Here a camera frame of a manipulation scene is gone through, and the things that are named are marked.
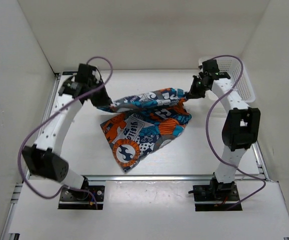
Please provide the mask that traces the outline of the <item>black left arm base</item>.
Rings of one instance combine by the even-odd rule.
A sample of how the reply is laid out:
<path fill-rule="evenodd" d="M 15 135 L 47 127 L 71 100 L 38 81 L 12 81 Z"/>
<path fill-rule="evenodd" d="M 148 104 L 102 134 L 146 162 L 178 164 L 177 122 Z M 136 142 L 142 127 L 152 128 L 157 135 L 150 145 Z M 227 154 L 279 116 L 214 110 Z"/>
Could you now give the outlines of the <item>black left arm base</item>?
<path fill-rule="evenodd" d="M 89 194 L 64 188 L 58 201 L 59 210 L 103 210 L 105 185 L 89 185 Z"/>

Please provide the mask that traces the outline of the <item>colourful patterned shorts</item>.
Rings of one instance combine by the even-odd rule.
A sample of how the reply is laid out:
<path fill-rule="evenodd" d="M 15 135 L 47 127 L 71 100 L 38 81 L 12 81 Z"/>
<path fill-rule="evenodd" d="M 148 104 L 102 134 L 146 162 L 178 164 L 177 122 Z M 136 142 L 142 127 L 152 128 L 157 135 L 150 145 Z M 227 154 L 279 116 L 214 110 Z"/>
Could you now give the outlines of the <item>colourful patterned shorts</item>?
<path fill-rule="evenodd" d="M 100 127 L 123 172 L 182 134 L 192 118 L 184 107 L 187 100 L 184 90 L 164 88 L 99 107 L 116 114 Z"/>

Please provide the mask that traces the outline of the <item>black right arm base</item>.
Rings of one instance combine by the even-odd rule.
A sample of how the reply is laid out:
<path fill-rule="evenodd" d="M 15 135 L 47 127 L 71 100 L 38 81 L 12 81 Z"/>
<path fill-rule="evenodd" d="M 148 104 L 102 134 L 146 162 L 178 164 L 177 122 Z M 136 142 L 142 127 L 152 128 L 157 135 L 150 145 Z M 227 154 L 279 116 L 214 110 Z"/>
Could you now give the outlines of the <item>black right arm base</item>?
<path fill-rule="evenodd" d="M 188 191 L 193 195 L 196 212 L 242 211 L 237 185 L 231 189 L 215 190 L 211 185 L 193 185 Z"/>

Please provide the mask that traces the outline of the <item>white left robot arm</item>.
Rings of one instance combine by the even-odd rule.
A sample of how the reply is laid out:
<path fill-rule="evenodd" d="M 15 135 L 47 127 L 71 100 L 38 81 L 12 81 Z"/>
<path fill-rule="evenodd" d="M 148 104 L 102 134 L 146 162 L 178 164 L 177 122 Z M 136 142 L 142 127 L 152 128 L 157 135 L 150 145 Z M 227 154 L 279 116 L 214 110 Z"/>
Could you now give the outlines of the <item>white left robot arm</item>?
<path fill-rule="evenodd" d="M 85 101 L 97 96 L 105 89 L 107 81 L 98 71 L 87 77 L 72 75 L 63 82 L 56 97 L 53 113 L 37 126 L 22 142 L 17 164 L 22 177 L 25 176 L 22 161 L 32 175 L 55 181 L 72 190 L 73 196 L 84 200 L 89 196 L 85 178 L 70 169 L 61 158 L 63 142 L 68 130 Z"/>

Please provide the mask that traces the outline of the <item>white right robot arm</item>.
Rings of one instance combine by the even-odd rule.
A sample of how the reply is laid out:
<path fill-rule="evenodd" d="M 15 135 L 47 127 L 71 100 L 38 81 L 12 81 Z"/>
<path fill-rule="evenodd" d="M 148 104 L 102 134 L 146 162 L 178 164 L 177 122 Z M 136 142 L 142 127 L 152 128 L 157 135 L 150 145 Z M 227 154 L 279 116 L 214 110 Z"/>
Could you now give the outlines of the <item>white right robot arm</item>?
<path fill-rule="evenodd" d="M 245 174 L 239 169 L 240 161 L 251 145 L 257 141 L 259 133 L 260 110 L 250 107 L 235 88 L 236 84 L 232 83 L 228 73 L 200 72 L 193 76 L 190 90 L 186 93 L 187 99 L 204 98 L 207 91 L 217 96 L 205 122 L 207 142 L 214 156 L 220 161 L 213 174 L 216 183 L 209 187 L 209 195 L 215 200 L 220 200 L 227 194 L 228 190 L 224 184 L 231 184 L 237 171 Z M 209 131 L 211 113 L 218 103 L 222 104 L 227 114 L 221 132 L 224 144 L 222 156 L 216 152 Z"/>

